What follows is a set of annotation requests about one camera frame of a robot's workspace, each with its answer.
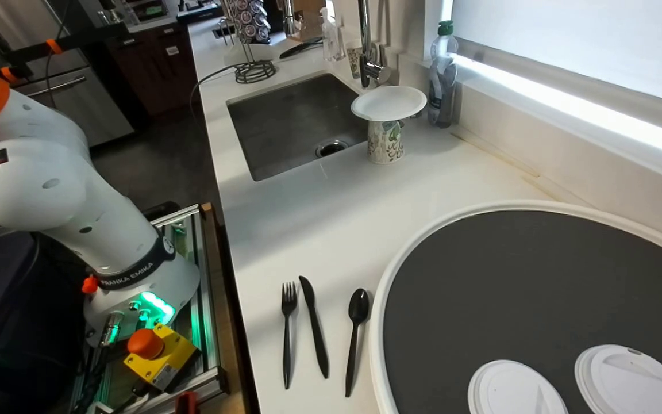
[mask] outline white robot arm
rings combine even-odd
[[[88,341],[112,343],[128,318],[169,324],[197,286],[197,266],[94,167],[63,114],[9,92],[0,111],[0,226],[44,231],[71,249],[99,289],[85,300]]]

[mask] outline faucet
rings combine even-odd
[[[370,35],[370,1],[358,0],[358,27],[360,27],[360,52],[358,52],[358,74],[360,88],[389,83],[393,71],[382,65],[382,46],[373,42]]]

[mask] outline white plate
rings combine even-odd
[[[648,353],[599,345],[582,351],[574,370],[596,414],[662,414],[662,362]]]
[[[408,84],[384,84],[352,100],[352,112],[367,121],[396,121],[423,111],[424,93]]]
[[[489,361],[468,382],[470,414],[568,414],[555,389],[516,361]]]

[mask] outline bottle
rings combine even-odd
[[[458,68],[447,52],[458,51],[452,37],[452,20],[438,23],[438,39],[429,47],[429,68],[427,68],[427,119],[434,125],[450,125],[455,119],[455,83]]]

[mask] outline sink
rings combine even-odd
[[[254,181],[342,151],[366,139],[366,121],[350,105],[345,83],[323,74],[246,100],[229,114]]]

